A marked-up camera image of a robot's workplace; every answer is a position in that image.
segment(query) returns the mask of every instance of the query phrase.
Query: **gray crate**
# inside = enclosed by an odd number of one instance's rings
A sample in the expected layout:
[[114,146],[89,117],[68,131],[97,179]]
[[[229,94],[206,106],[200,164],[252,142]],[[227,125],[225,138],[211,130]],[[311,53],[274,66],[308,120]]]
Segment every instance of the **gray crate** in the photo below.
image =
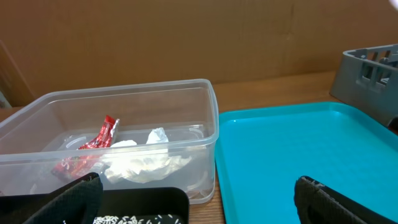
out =
[[330,94],[385,126],[398,119],[398,44],[343,52]]

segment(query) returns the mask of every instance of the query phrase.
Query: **brown wall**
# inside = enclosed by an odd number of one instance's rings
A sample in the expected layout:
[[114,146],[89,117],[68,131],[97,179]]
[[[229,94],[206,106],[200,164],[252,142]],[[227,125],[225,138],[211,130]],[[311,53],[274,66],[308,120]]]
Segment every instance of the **brown wall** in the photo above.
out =
[[335,70],[344,50],[398,42],[397,22],[388,0],[0,1],[0,39],[34,98]]

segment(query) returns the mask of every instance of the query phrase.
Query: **red and silver packet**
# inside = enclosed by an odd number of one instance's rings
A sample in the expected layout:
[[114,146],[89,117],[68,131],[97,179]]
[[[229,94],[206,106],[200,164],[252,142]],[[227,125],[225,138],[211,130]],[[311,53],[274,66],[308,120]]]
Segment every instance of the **red and silver packet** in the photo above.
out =
[[[102,125],[97,137],[80,146],[78,150],[110,147],[116,139],[118,125],[119,119],[115,120],[106,115],[104,125]],[[103,167],[102,163],[96,162],[99,157],[101,155],[68,157],[59,162],[51,170],[51,173],[61,180],[75,180],[89,172],[94,172],[93,169],[98,169],[98,166]]]

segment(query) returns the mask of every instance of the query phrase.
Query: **blue tray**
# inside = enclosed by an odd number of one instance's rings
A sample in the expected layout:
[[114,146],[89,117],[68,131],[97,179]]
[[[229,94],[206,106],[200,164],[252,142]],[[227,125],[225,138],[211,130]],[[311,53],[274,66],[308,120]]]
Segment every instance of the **blue tray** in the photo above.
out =
[[348,105],[223,113],[216,164],[228,224],[300,223],[302,175],[398,221],[398,136]]

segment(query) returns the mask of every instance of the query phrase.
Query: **tabletop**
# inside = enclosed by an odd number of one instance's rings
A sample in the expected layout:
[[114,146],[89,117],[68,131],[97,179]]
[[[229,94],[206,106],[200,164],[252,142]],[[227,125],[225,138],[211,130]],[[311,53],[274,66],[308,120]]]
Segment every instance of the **tabletop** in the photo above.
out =
[[[250,82],[213,85],[220,113],[231,110],[337,101],[329,95],[335,72],[310,73]],[[21,108],[0,110],[0,121]],[[220,187],[216,178],[214,197],[205,204],[192,205],[190,223],[225,223]]]

